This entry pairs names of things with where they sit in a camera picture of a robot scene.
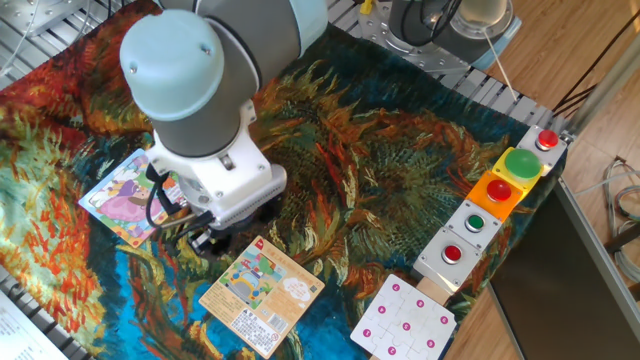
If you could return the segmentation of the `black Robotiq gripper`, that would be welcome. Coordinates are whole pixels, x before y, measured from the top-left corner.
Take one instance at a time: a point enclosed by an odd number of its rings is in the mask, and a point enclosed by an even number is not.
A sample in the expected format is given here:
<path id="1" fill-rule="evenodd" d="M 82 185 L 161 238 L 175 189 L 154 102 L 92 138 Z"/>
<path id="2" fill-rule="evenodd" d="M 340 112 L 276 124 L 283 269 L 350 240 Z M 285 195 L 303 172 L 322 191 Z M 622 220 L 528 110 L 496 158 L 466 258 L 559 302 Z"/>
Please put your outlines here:
<path id="1" fill-rule="evenodd" d="M 251 227 L 255 218 L 254 214 L 218 230 L 209 225 L 200 235 L 194 235 L 189 239 L 189 244 L 196 254 L 215 254 L 218 250 L 218 240 L 246 231 Z"/>

